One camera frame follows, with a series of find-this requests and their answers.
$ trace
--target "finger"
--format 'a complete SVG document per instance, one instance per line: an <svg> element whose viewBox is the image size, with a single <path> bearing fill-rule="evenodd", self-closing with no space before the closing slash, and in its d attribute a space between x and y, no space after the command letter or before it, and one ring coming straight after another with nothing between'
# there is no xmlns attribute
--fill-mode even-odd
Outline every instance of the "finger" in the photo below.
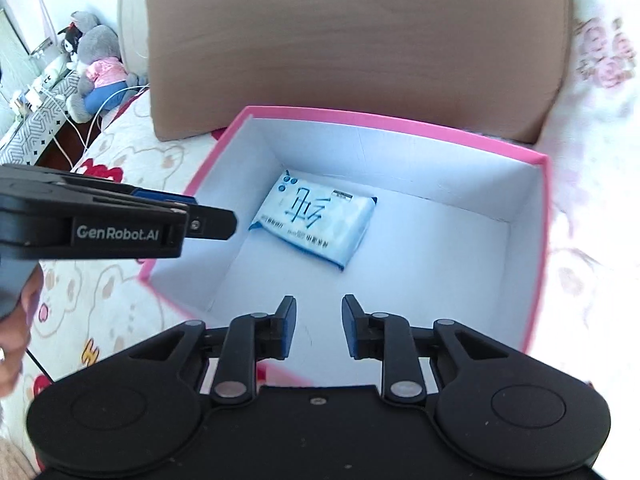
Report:
<svg viewBox="0 0 640 480"><path fill-rule="evenodd" d="M11 395L20 380L20 375L15 376L11 381L0 384L0 398Z"/></svg>
<svg viewBox="0 0 640 480"><path fill-rule="evenodd" d="M22 371L22 358L27 347L4 354L0 363L0 383L11 383Z"/></svg>
<svg viewBox="0 0 640 480"><path fill-rule="evenodd" d="M0 322L0 348L5 355L29 344L31 336L26 317L23 309L16 308Z"/></svg>
<svg viewBox="0 0 640 480"><path fill-rule="evenodd" d="M29 325L31 325L36 310L38 309L40 293L42 292L43 285L44 274L40 264L37 264L34 267L31 276L29 276L29 279L24 284L20 294L20 304L22 305L22 309L27 313L27 323Z"/></svg>

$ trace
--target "bed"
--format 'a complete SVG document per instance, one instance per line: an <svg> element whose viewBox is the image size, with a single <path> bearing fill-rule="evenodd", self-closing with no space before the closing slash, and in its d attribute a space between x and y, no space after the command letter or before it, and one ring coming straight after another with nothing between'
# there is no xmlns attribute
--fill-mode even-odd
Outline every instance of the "bed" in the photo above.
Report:
<svg viewBox="0 0 640 480"><path fill-rule="evenodd" d="M143 3L119 3L123 58L137 73L144 73L148 57ZM640 322L635 226L640 93L632 43L640 42L633 10L640 8L640 0L574 0L574 6L564 86L536 146L552 158L553 208L546 285L534 337L525 350L604 395L612 431L596 469L606 478L625 478L634 468L632 445L640 437L633 387ZM221 132L159 142L150 116L152 92L153 86L122 107L76 171L183 192ZM142 265L129 260L43 262L45 287L31 350L54 379L184 319L140 284ZM290 379L274 368L265 370L261 380ZM2 436L34 467L38 463L24 417L46 386L34 363L25 360L15 393L2 402Z"/></svg>

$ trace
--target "box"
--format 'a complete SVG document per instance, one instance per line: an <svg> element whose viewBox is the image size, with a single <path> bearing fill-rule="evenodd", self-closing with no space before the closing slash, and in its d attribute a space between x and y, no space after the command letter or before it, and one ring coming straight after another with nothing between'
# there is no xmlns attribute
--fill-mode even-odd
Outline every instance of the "box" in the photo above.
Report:
<svg viewBox="0 0 640 480"><path fill-rule="evenodd" d="M547 168L541 153L442 126L249 107L184 190L235 211L238 232L226 242L188 240L179 259L147 262L140 278L209 326L274 312L284 295L294 296L298 323L280 367L318 386L380 381L379 362L349 357L345 294L365 312L423 327L455 319L526 349L545 264ZM248 231L284 169L378 198L344 271L265 230Z"/></svg>

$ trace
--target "blue and white package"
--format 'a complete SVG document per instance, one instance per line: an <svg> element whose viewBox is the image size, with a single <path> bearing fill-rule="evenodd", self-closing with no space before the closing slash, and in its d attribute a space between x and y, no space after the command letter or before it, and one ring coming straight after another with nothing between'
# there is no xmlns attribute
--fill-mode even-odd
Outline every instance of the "blue and white package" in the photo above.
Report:
<svg viewBox="0 0 640 480"><path fill-rule="evenodd" d="M297 178L287 170L249 230L262 227L344 269L362 241L377 201Z"/></svg>

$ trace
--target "brown cushion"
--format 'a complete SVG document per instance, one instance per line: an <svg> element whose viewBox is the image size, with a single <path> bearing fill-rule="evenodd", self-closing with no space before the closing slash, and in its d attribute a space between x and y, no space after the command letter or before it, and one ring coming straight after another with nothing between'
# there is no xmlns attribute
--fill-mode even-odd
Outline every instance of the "brown cushion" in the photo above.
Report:
<svg viewBox="0 0 640 480"><path fill-rule="evenodd" d="M147 0L156 135L246 105L338 108L533 141L571 0Z"/></svg>

